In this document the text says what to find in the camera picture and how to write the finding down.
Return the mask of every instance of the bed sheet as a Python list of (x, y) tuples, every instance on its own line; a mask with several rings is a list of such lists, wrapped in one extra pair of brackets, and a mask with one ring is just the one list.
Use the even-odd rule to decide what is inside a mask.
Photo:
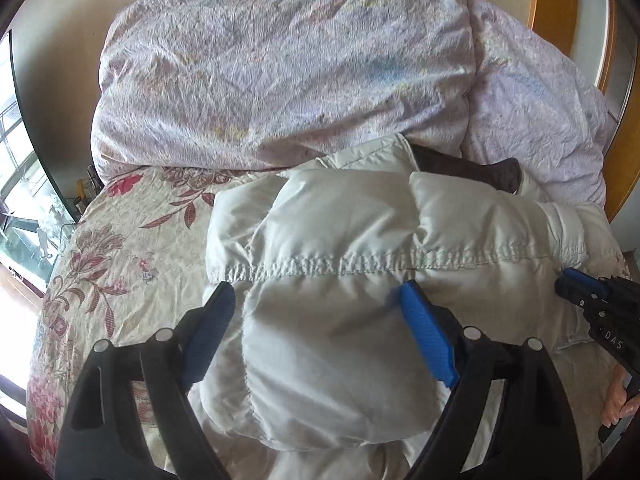
[[(143, 168), (114, 182), (87, 208), (54, 270), (31, 362), (31, 449), (50, 474), (65, 407), (92, 344), (102, 338), (115, 345), (144, 341), (202, 306), (213, 199), (252, 178), (244, 172)], [(134, 394), (145, 434), (153, 439), (143, 383), (134, 384)], [(164, 465), (162, 449), (150, 449)]]

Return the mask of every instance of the white puffer jacket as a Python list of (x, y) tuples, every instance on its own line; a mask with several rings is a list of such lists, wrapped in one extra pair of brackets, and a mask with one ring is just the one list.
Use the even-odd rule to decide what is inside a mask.
[[(540, 200), (526, 174), (515, 196), (418, 172), (402, 136), (220, 192), (204, 296), (226, 280), (238, 305), (190, 399), (232, 477), (404, 476), (449, 394), (398, 308), (408, 279), (492, 339), (542, 339), (592, 468), (610, 361), (594, 343), (566, 348), (588, 340), (588, 325), (554, 280), (565, 267), (621, 274), (622, 255), (598, 206)], [(468, 465), (481, 461), (497, 398)]]

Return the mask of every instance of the wall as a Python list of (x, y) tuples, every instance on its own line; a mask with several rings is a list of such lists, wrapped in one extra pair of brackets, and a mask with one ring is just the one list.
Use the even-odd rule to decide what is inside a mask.
[[(135, 0), (25, 0), (12, 22), (17, 91), (36, 152), (66, 197), (91, 162), (100, 51)], [(530, 0), (490, 0), (523, 22)]]

